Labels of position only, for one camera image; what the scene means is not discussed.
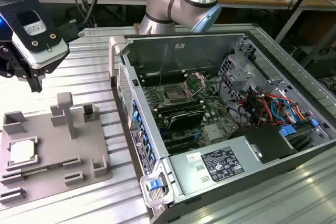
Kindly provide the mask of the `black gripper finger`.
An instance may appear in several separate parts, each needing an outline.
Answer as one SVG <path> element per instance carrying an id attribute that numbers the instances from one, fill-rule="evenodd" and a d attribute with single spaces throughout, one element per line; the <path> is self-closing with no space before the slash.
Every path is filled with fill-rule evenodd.
<path id="1" fill-rule="evenodd" d="M 27 65 L 25 71 L 25 80 L 28 82 L 31 91 L 40 93 L 42 91 L 42 79 L 46 74 L 50 74 L 54 71 L 54 64 L 50 64 L 39 69 L 34 69 Z"/>

